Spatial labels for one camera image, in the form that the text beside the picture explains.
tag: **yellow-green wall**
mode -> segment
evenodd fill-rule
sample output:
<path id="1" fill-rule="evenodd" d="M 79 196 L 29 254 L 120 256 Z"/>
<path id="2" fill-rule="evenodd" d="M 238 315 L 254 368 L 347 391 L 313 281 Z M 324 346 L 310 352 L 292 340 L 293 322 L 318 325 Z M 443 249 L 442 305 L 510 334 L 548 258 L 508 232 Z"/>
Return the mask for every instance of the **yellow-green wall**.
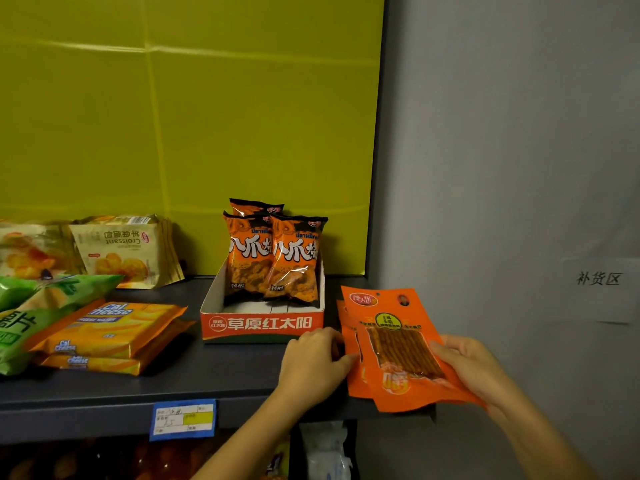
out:
<path id="1" fill-rule="evenodd" d="M 228 198 L 329 217 L 363 273 L 383 0 L 0 0 L 0 218 L 170 217 L 190 273 Z"/>

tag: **dark gray shelf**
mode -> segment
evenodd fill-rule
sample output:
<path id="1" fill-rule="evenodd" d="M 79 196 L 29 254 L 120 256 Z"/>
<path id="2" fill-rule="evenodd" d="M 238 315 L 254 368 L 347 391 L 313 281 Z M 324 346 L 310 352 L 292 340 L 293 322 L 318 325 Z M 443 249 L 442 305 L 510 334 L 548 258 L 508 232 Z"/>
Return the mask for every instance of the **dark gray shelf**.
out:
<path id="1" fill-rule="evenodd" d="M 200 304 L 210 278 L 192 278 L 158 290 L 117 290 L 110 298 L 139 303 L 188 305 L 196 320 L 139 377 L 31 367 L 0 378 L 0 444 L 147 433 L 153 405 L 178 399 L 218 400 L 218 425 L 233 428 L 253 414 L 278 381 L 284 344 L 204 344 Z M 327 278 L 325 326 L 340 330 L 340 285 L 368 288 L 364 277 Z M 428 406 L 412 413 L 434 416 Z M 304 421 L 382 416 L 373 401 L 347 394 L 346 384 L 316 406 Z"/>

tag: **orange package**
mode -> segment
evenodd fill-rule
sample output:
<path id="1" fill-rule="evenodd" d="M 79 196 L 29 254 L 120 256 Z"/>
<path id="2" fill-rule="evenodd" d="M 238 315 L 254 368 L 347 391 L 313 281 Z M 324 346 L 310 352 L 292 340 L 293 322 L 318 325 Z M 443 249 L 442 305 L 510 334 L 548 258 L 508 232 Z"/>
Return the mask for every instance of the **orange package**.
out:
<path id="1" fill-rule="evenodd" d="M 431 353 L 442 343 L 413 289 L 361 290 L 342 295 L 362 347 L 367 383 L 380 412 L 397 413 L 440 401 L 484 402 L 453 368 Z"/>
<path id="2" fill-rule="evenodd" d="M 292 298 L 319 306 L 316 263 L 327 217 L 272 216 L 275 262 L 265 298 Z"/>
<path id="3" fill-rule="evenodd" d="M 284 209 L 283 203 L 265 203 L 258 200 L 242 200 L 239 198 L 230 198 L 229 204 L 231 204 L 231 208 L 234 209 L 234 215 L 242 217 L 260 212 L 279 214 L 282 212 L 282 209 Z"/>
<path id="4" fill-rule="evenodd" d="M 48 355 L 130 359 L 155 339 L 186 307 L 110 301 L 89 313 L 74 313 L 53 324 L 30 350 Z"/>
<path id="5" fill-rule="evenodd" d="M 347 312 L 344 301 L 341 299 L 335 300 L 338 305 L 338 318 L 340 318 L 340 324 L 342 325 L 342 336 L 344 337 L 344 353 L 345 354 L 358 354 L 358 361 L 353 366 L 349 375 L 347 376 L 347 386 L 349 387 L 349 395 L 351 397 L 361 397 L 363 399 L 372 399 L 371 391 L 367 385 L 367 378 L 365 377 L 365 367 L 362 363 L 363 356 L 360 348 L 360 339 L 358 338 L 357 322 L 352 321 L 349 313 Z"/>
<path id="6" fill-rule="evenodd" d="M 142 347 L 134 358 L 85 357 L 67 354 L 41 355 L 34 361 L 37 365 L 57 369 L 81 369 L 84 371 L 116 372 L 138 376 L 156 358 L 169 343 L 187 330 L 195 322 L 174 320 L 146 346 Z"/>
<path id="7" fill-rule="evenodd" d="M 267 291 L 267 276 L 273 263 L 271 215 L 223 215 L 231 237 L 225 303 L 261 298 Z"/>

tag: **shelf label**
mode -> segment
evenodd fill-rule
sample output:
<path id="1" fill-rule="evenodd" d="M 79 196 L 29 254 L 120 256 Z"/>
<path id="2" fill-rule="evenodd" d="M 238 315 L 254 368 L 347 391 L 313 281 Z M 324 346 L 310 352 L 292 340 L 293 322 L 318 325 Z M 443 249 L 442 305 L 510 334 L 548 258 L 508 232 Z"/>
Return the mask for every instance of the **shelf label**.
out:
<path id="1" fill-rule="evenodd" d="M 216 413 L 215 399 L 156 403 L 149 441 L 213 436 Z"/>

